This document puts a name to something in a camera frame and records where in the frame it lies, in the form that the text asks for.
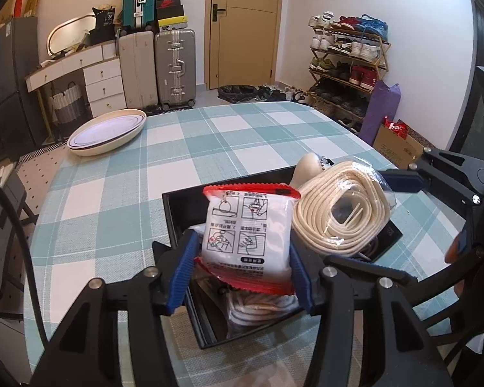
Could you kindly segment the person's right hand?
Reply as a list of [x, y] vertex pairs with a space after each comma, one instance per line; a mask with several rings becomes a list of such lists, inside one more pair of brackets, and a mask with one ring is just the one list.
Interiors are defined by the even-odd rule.
[[447, 264], [452, 264], [459, 259], [460, 255], [460, 240], [456, 237], [450, 247], [448, 248], [447, 252], [445, 253], [445, 262]]

